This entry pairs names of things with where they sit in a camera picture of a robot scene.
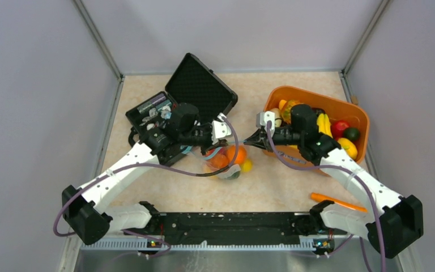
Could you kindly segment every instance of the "orange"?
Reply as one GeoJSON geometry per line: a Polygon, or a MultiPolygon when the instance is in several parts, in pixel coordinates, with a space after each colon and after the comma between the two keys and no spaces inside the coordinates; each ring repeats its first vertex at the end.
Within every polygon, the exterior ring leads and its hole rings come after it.
{"type": "MultiPolygon", "coordinates": [[[[236,152],[236,146],[228,147],[228,149],[226,150],[226,157],[228,157],[229,161],[233,159],[235,152],[236,152]]],[[[237,151],[236,161],[234,162],[234,164],[242,164],[246,160],[246,157],[248,157],[248,152],[246,152],[244,146],[239,146],[237,151]]]]}
{"type": "Polygon", "coordinates": [[[216,169],[221,169],[229,164],[229,160],[223,154],[218,153],[218,154],[214,155],[214,157],[210,158],[208,160],[208,163],[216,169]]]}

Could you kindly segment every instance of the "yellow fruit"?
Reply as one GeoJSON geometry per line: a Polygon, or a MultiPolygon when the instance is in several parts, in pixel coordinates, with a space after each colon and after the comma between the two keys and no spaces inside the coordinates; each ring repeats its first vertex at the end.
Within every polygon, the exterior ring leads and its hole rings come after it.
{"type": "Polygon", "coordinates": [[[351,159],[356,160],[357,148],[350,140],[348,140],[346,138],[339,138],[338,143],[346,151],[348,156],[351,157],[351,159]]]}
{"type": "Polygon", "coordinates": [[[291,109],[295,105],[299,105],[299,104],[302,104],[302,103],[297,101],[297,100],[290,100],[290,101],[286,102],[283,109],[281,110],[281,117],[283,118],[284,122],[291,124],[291,109]]]}
{"type": "Polygon", "coordinates": [[[284,105],[286,105],[286,100],[281,100],[281,101],[279,101],[279,106],[278,106],[278,109],[279,110],[282,110],[283,109],[283,107],[284,107],[284,105]]]}
{"type": "Polygon", "coordinates": [[[324,127],[325,127],[326,134],[332,138],[331,122],[329,121],[329,116],[327,114],[324,114],[324,127]]]}
{"type": "Polygon", "coordinates": [[[318,128],[319,128],[319,132],[326,134],[324,113],[321,113],[318,116],[317,125],[318,125],[318,128]]]}
{"type": "Polygon", "coordinates": [[[240,166],[241,166],[241,171],[243,173],[247,173],[247,172],[251,171],[251,169],[253,169],[253,163],[251,162],[250,159],[246,159],[244,161],[244,163],[241,164],[240,166]]]}

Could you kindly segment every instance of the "toy tomato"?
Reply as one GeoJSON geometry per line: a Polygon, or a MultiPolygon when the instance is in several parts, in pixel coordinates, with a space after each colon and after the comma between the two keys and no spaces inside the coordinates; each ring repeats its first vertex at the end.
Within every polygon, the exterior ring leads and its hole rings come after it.
{"type": "Polygon", "coordinates": [[[331,126],[331,134],[334,139],[339,139],[343,136],[345,129],[349,128],[348,122],[339,120],[331,126]]]}

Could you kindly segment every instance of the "black case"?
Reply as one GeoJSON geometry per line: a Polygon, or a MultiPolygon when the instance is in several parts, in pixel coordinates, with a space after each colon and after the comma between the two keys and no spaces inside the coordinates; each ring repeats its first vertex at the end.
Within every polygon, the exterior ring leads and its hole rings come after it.
{"type": "MultiPolygon", "coordinates": [[[[221,112],[228,114],[238,100],[237,94],[191,53],[184,56],[164,90],[126,112],[127,119],[133,125],[128,138],[130,145],[135,144],[134,135],[142,135],[146,131],[146,124],[142,121],[149,116],[148,110],[167,99],[173,107],[179,103],[195,105],[199,109],[202,124],[216,119],[221,112]]],[[[178,144],[168,148],[158,154],[159,163],[171,166],[185,156],[181,151],[178,144]]]]}

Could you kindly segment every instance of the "orange plastic container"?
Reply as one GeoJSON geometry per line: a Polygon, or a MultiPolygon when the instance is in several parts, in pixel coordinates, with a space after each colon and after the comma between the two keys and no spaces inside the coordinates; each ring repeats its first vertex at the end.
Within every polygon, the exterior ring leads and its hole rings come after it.
{"type": "MultiPolygon", "coordinates": [[[[320,95],[314,92],[305,91],[291,86],[281,86],[275,88],[267,99],[264,111],[269,111],[272,108],[277,108],[281,100],[298,100],[301,103],[310,105],[312,108],[322,108],[326,111],[331,121],[331,124],[339,121],[347,121],[353,128],[358,128],[361,132],[361,137],[354,144],[357,148],[356,162],[361,163],[366,154],[366,145],[368,144],[369,134],[369,117],[366,112],[360,107],[334,99],[328,96],[320,95]]],[[[313,166],[312,163],[302,158],[296,148],[289,146],[277,146],[278,151],[281,151],[285,160],[301,167],[313,166]]],[[[264,151],[268,156],[275,156],[273,152],[264,151]]]]}

